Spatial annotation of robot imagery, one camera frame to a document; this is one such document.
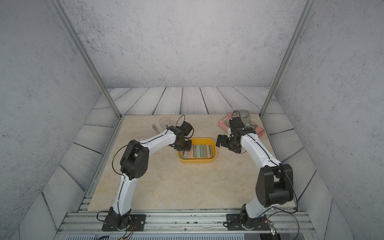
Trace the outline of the yellow plastic storage box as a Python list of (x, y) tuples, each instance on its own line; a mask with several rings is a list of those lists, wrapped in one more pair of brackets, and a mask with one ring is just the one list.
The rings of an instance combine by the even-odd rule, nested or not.
[(178, 152), (179, 159), (185, 164), (211, 163), (217, 156), (216, 143), (210, 138), (192, 138), (191, 150)]

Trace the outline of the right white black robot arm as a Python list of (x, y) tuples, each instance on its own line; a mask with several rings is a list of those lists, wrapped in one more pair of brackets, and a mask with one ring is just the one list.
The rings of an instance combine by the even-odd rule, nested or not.
[(216, 146), (236, 154), (245, 150), (259, 168), (256, 197), (243, 205), (240, 213), (243, 228), (251, 230), (271, 208), (297, 199), (293, 187), (293, 169), (275, 158), (261, 142), (256, 130), (246, 127), (240, 117), (231, 118), (229, 125), (228, 135), (218, 135)]

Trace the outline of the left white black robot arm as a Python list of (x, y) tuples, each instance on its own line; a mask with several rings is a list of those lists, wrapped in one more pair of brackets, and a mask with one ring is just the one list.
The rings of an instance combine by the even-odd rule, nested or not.
[(121, 183), (114, 204), (110, 207), (108, 219), (116, 224), (126, 223), (132, 209), (132, 199), (138, 179), (148, 170), (149, 158), (164, 147), (173, 147), (176, 151), (190, 151), (192, 141), (189, 134), (194, 128), (189, 123), (170, 126), (158, 135), (147, 140), (131, 140), (124, 146), (125, 152), (120, 160)]

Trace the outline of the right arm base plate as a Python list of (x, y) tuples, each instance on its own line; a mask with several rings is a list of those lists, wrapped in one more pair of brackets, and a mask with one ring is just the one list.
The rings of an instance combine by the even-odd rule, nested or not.
[(261, 219), (248, 219), (240, 214), (227, 214), (223, 226), (229, 231), (269, 231), (269, 224)]

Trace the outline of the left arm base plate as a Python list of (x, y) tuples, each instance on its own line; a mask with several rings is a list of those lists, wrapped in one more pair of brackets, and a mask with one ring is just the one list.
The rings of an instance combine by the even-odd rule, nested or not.
[(146, 223), (146, 215), (128, 215), (123, 217), (112, 217), (107, 215), (102, 226), (103, 232), (117, 232), (133, 230), (134, 232), (142, 232)]

